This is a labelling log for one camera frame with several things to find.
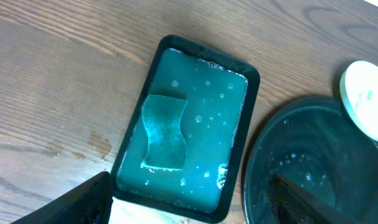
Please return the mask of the mint plate with green smear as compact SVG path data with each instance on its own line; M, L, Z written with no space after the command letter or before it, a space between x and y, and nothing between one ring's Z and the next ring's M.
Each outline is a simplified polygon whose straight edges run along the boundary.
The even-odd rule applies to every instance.
M378 66L363 60L351 63L341 76L339 91L354 124L378 141Z

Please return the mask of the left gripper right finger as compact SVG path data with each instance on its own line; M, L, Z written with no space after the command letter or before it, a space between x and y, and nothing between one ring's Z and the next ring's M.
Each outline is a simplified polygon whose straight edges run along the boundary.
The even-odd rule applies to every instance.
M273 175L269 181L267 197L278 224L357 223L282 174Z

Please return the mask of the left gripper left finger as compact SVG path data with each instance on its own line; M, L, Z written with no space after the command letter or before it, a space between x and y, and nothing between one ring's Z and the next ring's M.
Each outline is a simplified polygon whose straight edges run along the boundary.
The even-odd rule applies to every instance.
M108 224L112 204L110 173L102 171L13 224Z

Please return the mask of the green yellow sponge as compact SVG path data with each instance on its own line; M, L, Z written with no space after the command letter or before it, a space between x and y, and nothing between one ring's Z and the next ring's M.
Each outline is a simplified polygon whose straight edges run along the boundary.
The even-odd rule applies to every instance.
M150 169L182 170L187 144L182 134L182 114L186 100L148 95L142 106L142 123L147 135L147 152L142 166Z

